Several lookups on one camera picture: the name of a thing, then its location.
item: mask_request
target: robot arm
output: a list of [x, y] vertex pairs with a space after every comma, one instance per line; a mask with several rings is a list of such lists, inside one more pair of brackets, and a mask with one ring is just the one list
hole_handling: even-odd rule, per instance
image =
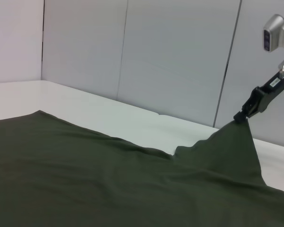
[[[274, 15], [264, 26], [263, 47], [272, 52], [279, 47], [284, 48], [284, 18]], [[256, 87], [248, 101], [243, 105], [242, 111], [234, 116], [234, 120], [241, 123], [257, 113], [267, 109], [269, 103], [284, 91], [284, 61], [279, 65], [279, 72], [275, 74], [264, 86]]]

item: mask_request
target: white table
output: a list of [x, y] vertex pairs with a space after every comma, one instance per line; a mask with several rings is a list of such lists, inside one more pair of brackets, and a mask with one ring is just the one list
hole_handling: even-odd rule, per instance
[[[217, 131], [48, 81], [0, 84], [0, 120], [38, 110], [169, 154], [174, 154], [177, 146], [191, 147]], [[265, 182], [284, 191], [284, 147], [260, 140], [254, 142]]]

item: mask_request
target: white wall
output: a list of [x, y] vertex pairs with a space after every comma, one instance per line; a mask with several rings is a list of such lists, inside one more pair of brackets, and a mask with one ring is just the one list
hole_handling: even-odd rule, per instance
[[42, 79], [116, 99], [127, 0], [46, 0]]
[[213, 126], [240, 0], [129, 0], [118, 101]]
[[41, 79], [43, 0], [0, 0], [0, 82]]
[[[263, 26], [276, 13], [284, 16], [284, 0], [242, 2], [216, 127], [231, 121], [251, 91], [278, 72], [284, 49], [266, 53], [262, 47]], [[284, 146], [284, 92], [249, 122], [254, 137]]]

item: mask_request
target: fabric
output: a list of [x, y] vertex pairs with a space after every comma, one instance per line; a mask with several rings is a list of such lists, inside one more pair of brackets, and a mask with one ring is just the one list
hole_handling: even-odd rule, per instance
[[39, 111], [0, 121], [11, 226], [284, 227], [284, 192], [265, 185], [247, 121], [171, 156]]

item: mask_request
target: label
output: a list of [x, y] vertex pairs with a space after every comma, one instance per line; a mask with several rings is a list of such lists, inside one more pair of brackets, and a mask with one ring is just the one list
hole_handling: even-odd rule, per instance
[[270, 86], [274, 87], [275, 85], [277, 85], [281, 80], [279, 78], [276, 78], [273, 82], [271, 82]]

